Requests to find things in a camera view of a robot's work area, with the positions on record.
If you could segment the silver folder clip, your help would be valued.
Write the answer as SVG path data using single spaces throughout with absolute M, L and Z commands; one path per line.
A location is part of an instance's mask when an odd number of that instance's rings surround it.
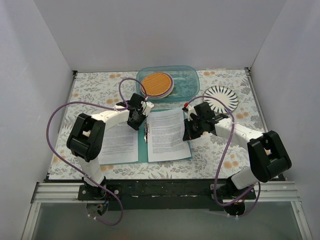
M 148 143 L 148 137 L 150 136 L 150 127 L 147 121 L 144 122 L 144 141 Z

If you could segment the teal plastic folder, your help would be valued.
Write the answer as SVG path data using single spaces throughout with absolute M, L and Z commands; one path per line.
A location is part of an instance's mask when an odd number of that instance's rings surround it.
M 152 112 L 156 112 L 156 111 L 163 111 L 166 109 L 156 109 Z M 145 139 L 144 139 L 144 133 L 145 133 L 145 129 L 144 129 L 145 123 L 142 124 L 141 127 L 139 127 L 138 131 L 138 162 L 135 163 L 131 163 L 131 164 L 136 164 L 136 163 L 151 163 L 148 162 L 148 144 L 145 143 Z

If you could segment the printed paper stack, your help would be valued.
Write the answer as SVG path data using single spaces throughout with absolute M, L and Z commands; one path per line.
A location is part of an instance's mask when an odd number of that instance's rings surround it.
M 148 162 L 190 159 L 189 143 L 183 141 L 184 114 L 180 108 L 153 111 L 147 117 Z

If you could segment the printed paper sheet top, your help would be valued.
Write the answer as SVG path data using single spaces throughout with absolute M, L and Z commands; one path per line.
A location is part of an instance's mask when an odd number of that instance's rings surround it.
M 98 159 L 101 165 L 137 163 L 138 131 L 126 122 L 106 129 Z

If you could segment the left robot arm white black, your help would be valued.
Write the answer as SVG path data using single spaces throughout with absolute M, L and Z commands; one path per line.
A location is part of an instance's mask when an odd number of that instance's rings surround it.
M 106 196 L 107 180 L 98 156 L 104 163 L 138 160 L 138 131 L 154 104 L 137 93 L 113 108 L 76 118 L 66 146 L 76 156 L 83 174 L 85 191 L 95 200 Z

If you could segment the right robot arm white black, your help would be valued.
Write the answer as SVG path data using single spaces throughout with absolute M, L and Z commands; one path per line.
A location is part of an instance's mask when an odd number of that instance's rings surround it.
M 207 102 L 196 106 L 185 103 L 182 110 L 187 113 L 184 120 L 184 141 L 198 139 L 207 132 L 226 138 L 229 143 L 247 150 L 249 166 L 228 177 L 225 185 L 214 188 L 219 196 L 237 199 L 246 188 L 256 183 L 266 183 L 292 167 L 291 159 L 277 132 L 260 132 L 236 124 L 226 114 L 215 114 Z

